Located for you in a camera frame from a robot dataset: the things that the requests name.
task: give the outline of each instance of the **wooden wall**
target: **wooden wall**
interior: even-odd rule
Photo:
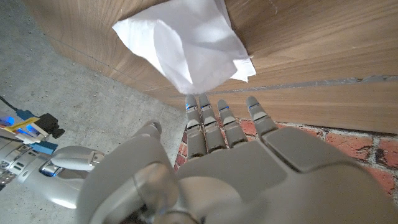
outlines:
[[[111,28],[163,1],[24,1],[58,53],[183,109],[184,97]],[[209,93],[213,103],[224,98],[248,117],[245,98],[254,95],[276,121],[398,133],[397,0],[226,5],[257,75],[228,80]],[[374,75],[386,77],[361,81]],[[358,83],[347,85],[352,78]]]

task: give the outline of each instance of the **wood grain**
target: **wood grain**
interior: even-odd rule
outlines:
[[[224,99],[236,117],[250,118],[246,98],[255,96],[275,121],[398,133],[398,82],[208,95],[215,113]],[[184,97],[166,102],[184,110]]]
[[[131,53],[111,28],[164,1],[24,0],[58,53],[179,107],[183,96],[146,60]],[[249,83],[228,80],[212,92],[397,75],[397,0],[226,0],[226,5],[257,75]],[[255,94],[278,121],[396,132],[398,118],[392,109],[398,88],[383,90],[396,84],[371,85],[376,87],[321,86]],[[239,107],[244,104],[236,100],[247,94],[211,99],[224,97]],[[238,116],[247,115],[240,110]]]

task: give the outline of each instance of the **red brick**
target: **red brick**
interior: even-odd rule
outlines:
[[[216,120],[217,120],[218,126],[220,128],[223,128],[224,125],[223,125],[223,121],[221,120],[220,116],[216,116]]]
[[[286,124],[281,124],[281,123],[276,123],[276,126],[277,126],[278,128],[284,128],[284,127],[287,127],[287,125],[286,125]]]
[[[254,127],[253,121],[242,120],[241,127],[245,134],[250,134],[250,135],[254,136],[257,133],[256,128]]]
[[[228,145],[228,141],[226,141],[225,131],[224,131],[224,130],[221,130],[221,134],[223,135],[225,144]]]
[[[398,168],[398,141],[393,139],[380,139],[376,159],[377,161],[382,161],[382,163],[389,167]]]
[[[181,142],[178,152],[185,157],[187,156],[187,145],[184,142]]]
[[[184,142],[184,143],[187,143],[187,132],[186,131],[184,131],[184,134],[182,135],[181,141]]]
[[[345,154],[357,159],[365,160],[369,157],[369,149],[373,140],[370,137],[359,137],[352,135],[342,135],[328,133],[325,141],[337,147]]]
[[[310,129],[310,128],[303,128],[303,127],[300,127],[300,129],[305,131],[306,133],[309,133],[312,136],[315,136],[318,138],[322,137],[322,135],[323,135],[323,131],[321,129]]]
[[[176,172],[178,170],[179,166],[177,163],[174,164],[174,172]]]
[[[255,137],[251,137],[251,136],[247,136],[247,137],[248,137],[248,140],[249,140],[249,141],[256,140],[256,138],[255,138]]]
[[[379,170],[373,167],[364,167],[379,182],[381,187],[391,195],[395,189],[394,176],[389,172]]]
[[[177,154],[177,158],[175,159],[175,162],[178,164],[178,165],[182,165],[182,164],[184,164],[185,162],[186,162],[186,160],[185,160],[185,158],[183,157],[183,156],[181,156],[181,154]]]

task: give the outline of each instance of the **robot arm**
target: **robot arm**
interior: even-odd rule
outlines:
[[[149,121],[107,156],[78,146],[49,156],[5,142],[2,181],[16,177],[76,207],[81,224],[396,223],[392,202],[359,165],[299,129],[278,129],[254,97],[246,103],[259,140],[248,141],[220,100],[226,144],[208,98],[187,97],[188,161],[177,173],[160,124]]]

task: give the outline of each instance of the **robot finger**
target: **robot finger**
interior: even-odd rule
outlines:
[[[268,116],[264,109],[262,109],[255,97],[250,96],[246,100],[246,104],[260,139],[262,139],[261,136],[268,132],[278,129],[274,121]]]
[[[195,97],[189,95],[185,98],[187,111],[187,156],[188,159],[201,157],[207,154],[205,136],[203,135],[200,114]]]
[[[229,147],[233,148],[239,143],[247,142],[248,139],[246,135],[244,134],[238,122],[236,122],[236,119],[225,100],[219,100],[217,103],[217,107],[218,112],[220,113],[221,120],[223,122],[226,140]]]
[[[206,95],[202,94],[199,96],[199,105],[201,106],[201,120],[205,129],[208,152],[212,153],[218,149],[226,149],[223,135]]]

